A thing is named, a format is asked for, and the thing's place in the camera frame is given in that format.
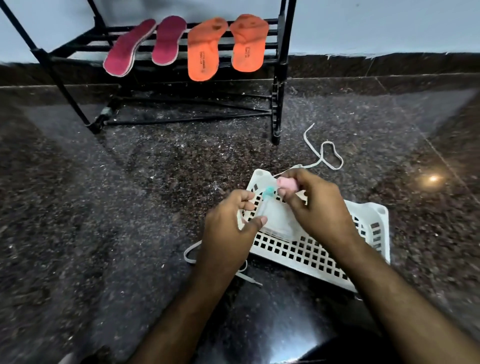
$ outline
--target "granite floor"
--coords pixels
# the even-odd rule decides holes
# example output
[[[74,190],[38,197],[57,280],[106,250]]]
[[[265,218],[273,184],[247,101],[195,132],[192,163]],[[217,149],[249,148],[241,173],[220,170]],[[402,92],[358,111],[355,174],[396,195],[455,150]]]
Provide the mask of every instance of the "granite floor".
[[[265,91],[268,81],[219,88]],[[93,118],[112,85],[73,86]],[[83,127],[54,87],[0,88],[0,355],[122,362],[179,290],[206,211],[331,140],[345,165],[312,169],[390,213],[392,266],[480,340],[480,75],[290,79],[279,146],[269,119]],[[115,116],[200,114],[130,106]],[[372,327],[340,288],[254,256],[201,338],[195,363],[299,358],[345,324]]]

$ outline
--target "white shoelace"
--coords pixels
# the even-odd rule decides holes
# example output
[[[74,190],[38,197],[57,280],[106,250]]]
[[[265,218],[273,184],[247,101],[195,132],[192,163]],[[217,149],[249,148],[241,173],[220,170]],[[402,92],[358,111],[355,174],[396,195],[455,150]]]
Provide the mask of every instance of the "white shoelace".
[[[292,168],[311,168],[311,167],[315,167],[315,166],[318,166],[320,163],[324,163],[328,168],[330,168],[331,170],[339,170],[340,168],[342,168],[343,166],[343,158],[336,152],[336,149],[335,149],[335,144],[333,142],[330,142],[330,141],[325,141],[322,143],[322,145],[320,146],[320,153],[318,153],[316,151],[316,149],[313,147],[313,145],[309,142],[308,138],[307,138],[307,132],[315,125],[315,123],[313,123],[312,125],[310,125],[310,128],[308,128],[304,133],[303,133],[303,140],[307,143],[307,145],[310,147],[310,149],[312,150],[313,153],[315,153],[315,155],[319,158],[318,161],[316,161],[315,163],[313,164],[309,164],[308,166],[303,166],[301,164],[297,164],[289,169],[292,169]],[[339,167],[334,167],[332,166],[330,163],[328,163],[325,159],[324,159],[324,145],[325,144],[331,144],[332,148],[333,148],[333,154],[335,155],[335,157],[337,157],[339,160],[340,160],[340,166]],[[280,174],[282,174],[283,172],[280,172],[278,174],[276,174],[275,176],[273,177],[276,177],[276,176],[279,176]],[[199,242],[196,242],[195,244],[191,245],[190,247],[187,248],[187,250],[185,250],[183,252],[183,259],[185,259],[185,261],[187,263],[191,263],[191,264],[195,264],[197,261],[195,259],[189,259],[187,258],[187,255],[190,251],[192,251],[193,249],[195,249],[197,246],[200,246],[200,244],[202,243],[202,241],[200,240]],[[242,272],[244,270],[247,269],[247,266],[248,266],[248,262],[245,260],[245,268],[243,269],[240,269],[237,271],[237,273],[235,274],[237,277],[240,277],[244,280],[246,280],[247,282],[250,282],[250,283],[254,283],[254,284],[258,284],[259,286],[263,286],[263,284],[257,282],[256,280],[254,280],[253,278],[250,278],[249,276],[246,276],[245,274],[243,274]]]

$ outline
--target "shoe insole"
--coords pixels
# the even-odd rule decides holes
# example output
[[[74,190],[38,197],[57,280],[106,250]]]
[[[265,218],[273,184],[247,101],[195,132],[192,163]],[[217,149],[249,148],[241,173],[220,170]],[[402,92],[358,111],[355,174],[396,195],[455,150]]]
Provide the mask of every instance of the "shoe insole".
[[[179,41],[187,29],[187,22],[172,15],[162,20],[156,28],[156,42],[152,52],[153,63],[159,66],[172,64],[179,54]]]
[[[118,37],[107,58],[103,62],[103,68],[108,74],[123,77],[133,67],[135,51],[140,43],[150,36],[155,30],[156,21],[147,19],[142,21],[130,32]]]
[[[194,81],[206,81],[218,70],[218,41],[228,28],[222,18],[213,18],[188,32],[188,76]]]
[[[232,66],[237,71],[254,72],[264,62],[268,23],[251,14],[242,14],[230,25],[235,39]]]

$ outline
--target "person's right hand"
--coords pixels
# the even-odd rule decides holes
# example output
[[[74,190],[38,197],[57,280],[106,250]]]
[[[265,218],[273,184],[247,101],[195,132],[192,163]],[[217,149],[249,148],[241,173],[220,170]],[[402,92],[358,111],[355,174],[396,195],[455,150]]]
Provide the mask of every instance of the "person's right hand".
[[[295,194],[295,191],[279,188],[278,194],[288,203],[295,218],[303,229],[322,246],[330,248],[356,241],[359,237],[336,184],[308,172],[304,168],[293,168],[282,177],[294,178],[305,190],[308,204]]]

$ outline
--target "shoe rack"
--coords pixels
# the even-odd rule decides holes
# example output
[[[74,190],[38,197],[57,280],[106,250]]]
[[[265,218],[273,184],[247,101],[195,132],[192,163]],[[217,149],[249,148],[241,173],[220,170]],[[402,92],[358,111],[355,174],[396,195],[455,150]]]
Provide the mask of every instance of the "shoe rack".
[[[51,76],[52,80],[55,82],[60,92],[65,96],[68,103],[78,114],[80,119],[86,125],[86,127],[93,133],[97,134],[102,131],[104,127],[109,125],[151,125],[151,124],[165,124],[173,122],[194,122],[194,121],[221,121],[221,120],[230,120],[238,118],[250,118],[250,117],[270,117],[271,118],[271,138],[272,142],[275,145],[278,145],[280,142],[281,135],[281,121],[282,121],[282,107],[283,107],[283,97],[285,89],[285,81],[287,79],[288,71],[288,46],[290,43],[290,33],[292,30],[293,15],[295,12],[296,0],[281,0],[280,3],[280,13],[277,18],[265,19],[270,25],[268,36],[275,36],[275,42],[267,42],[266,49],[274,49],[275,55],[265,55],[264,62],[262,67],[273,67],[274,68],[274,78],[272,81],[271,92],[268,95],[257,95],[257,94],[233,94],[233,93],[223,93],[229,96],[237,96],[240,99],[247,98],[257,98],[269,101],[269,107],[267,109],[259,109],[254,107],[249,107],[247,104],[241,104],[240,102],[232,103],[223,103],[215,101],[215,99],[207,98],[202,92],[199,92],[195,98],[185,98],[178,97],[182,95],[180,91],[177,95],[172,97],[171,93],[167,97],[163,97],[162,91],[158,91],[159,83],[148,83],[141,84],[139,82],[132,82],[132,77],[128,75],[122,78],[119,78],[119,92],[114,95],[111,100],[108,102],[106,107],[102,112],[95,118],[95,120],[89,120],[85,114],[82,112],[78,103],[71,96],[65,84],[63,83],[59,74],[55,71],[55,64],[57,63],[70,63],[70,64],[87,64],[87,65],[96,65],[101,67],[102,62],[99,61],[98,64],[94,64],[95,61],[87,60],[76,60],[71,59],[70,56],[75,52],[108,52],[113,47],[113,41],[116,40],[119,35],[129,32],[134,27],[133,26],[106,26],[105,22],[99,13],[94,0],[87,0],[88,4],[92,8],[94,15],[95,25],[90,30],[87,30],[85,33],[79,35],[77,38],[71,40],[70,42],[58,47],[52,52],[46,52],[44,49],[37,47],[33,42],[30,36],[27,34],[23,26],[20,24],[15,15],[11,12],[4,0],[0,0],[0,8],[3,10],[7,18],[10,20],[12,25],[15,27],[17,32],[22,36],[24,41],[30,48],[30,51],[36,57],[40,65],[45,69],[45,71]],[[192,29],[198,23],[187,24],[187,30]],[[152,34],[148,39],[155,39],[156,34]],[[187,31],[182,35],[182,38],[187,38]],[[218,45],[218,50],[233,50],[233,37],[231,32],[227,31],[222,38],[227,38],[225,42],[222,42]],[[98,41],[104,41],[105,45],[91,45],[90,43]],[[151,53],[153,46],[150,45],[140,45],[137,50],[138,53]],[[186,51],[186,45],[180,45],[179,51]],[[220,57],[219,69],[222,68],[231,68],[230,56]],[[151,70],[152,72],[151,80],[155,81],[155,73],[161,72],[171,72],[187,68],[186,59],[177,59],[170,66],[155,66],[151,58],[148,60],[136,60],[133,69],[142,69]],[[155,95],[160,93],[162,97],[137,97],[134,95],[134,91],[148,91],[155,90]],[[164,103],[164,104],[203,104],[215,106],[215,108],[227,108],[236,110],[236,112],[228,112],[215,115],[206,114],[199,117],[193,118],[183,118],[183,119],[143,119],[143,120],[117,120],[112,116],[115,115],[124,105],[128,103],[136,104],[151,104],[151,103]]]

